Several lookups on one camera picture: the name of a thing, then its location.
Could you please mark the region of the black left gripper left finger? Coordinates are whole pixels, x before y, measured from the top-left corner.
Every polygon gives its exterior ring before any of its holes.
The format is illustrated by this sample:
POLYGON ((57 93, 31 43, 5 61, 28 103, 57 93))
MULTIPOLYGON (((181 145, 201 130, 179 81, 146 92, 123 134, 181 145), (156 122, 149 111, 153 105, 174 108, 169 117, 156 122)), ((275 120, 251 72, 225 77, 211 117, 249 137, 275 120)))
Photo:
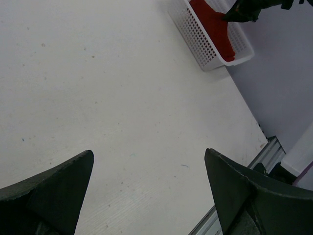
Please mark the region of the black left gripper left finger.
POLYGON ((94 154, 86 150, 0 190, 2 235, 73 235, 89 185, 94 154))

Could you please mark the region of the white perforated plastic basket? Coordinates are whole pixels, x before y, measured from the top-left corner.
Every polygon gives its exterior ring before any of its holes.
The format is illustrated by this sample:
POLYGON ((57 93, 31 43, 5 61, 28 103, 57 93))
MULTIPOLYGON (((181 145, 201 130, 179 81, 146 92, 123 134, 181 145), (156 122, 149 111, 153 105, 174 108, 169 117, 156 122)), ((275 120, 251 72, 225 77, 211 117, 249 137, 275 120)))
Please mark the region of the white perforated plastic basket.
POLYGON ((250 60, 254 50, 239 23, 229 23, 227 36, 235 52, 234 60, 223 59, 188 0, 171 0, 168 13, 203 71, 220 66, 236 66, 250 60))

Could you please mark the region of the dark red t shirt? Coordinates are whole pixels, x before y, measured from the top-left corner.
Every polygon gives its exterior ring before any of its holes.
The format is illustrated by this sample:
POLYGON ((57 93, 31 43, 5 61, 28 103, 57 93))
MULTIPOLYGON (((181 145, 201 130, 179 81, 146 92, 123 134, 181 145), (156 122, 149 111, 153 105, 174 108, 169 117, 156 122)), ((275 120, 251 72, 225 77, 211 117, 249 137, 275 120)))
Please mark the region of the dark red t shirt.
POLYGON ((204 0, 191 0, 189 3, 222 58, 226 62, 233 61, 235 52, 228 38, 228 22, 223 20, 224 13, 216 12, 204 0))

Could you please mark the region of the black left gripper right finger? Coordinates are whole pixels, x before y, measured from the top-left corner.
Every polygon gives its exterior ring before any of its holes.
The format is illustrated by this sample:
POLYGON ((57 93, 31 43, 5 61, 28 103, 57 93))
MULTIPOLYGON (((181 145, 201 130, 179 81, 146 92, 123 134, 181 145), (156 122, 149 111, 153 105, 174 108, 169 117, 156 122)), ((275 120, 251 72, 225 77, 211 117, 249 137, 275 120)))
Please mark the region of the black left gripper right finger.
POLYGON ((204 156, 225 235, 311 235, 313 193, 240 165, 212 148, 204 156))

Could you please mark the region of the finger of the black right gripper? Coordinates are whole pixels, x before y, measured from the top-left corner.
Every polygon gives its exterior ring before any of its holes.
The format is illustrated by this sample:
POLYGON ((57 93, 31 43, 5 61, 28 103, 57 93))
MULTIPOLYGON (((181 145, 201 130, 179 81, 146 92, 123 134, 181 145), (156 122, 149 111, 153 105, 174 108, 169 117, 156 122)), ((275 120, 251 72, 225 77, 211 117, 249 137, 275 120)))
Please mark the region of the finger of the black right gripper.
POLYGON ((237 0, 231 9, 222 17, 226 22, 256 22, 259 7, 254 0, 237 0))

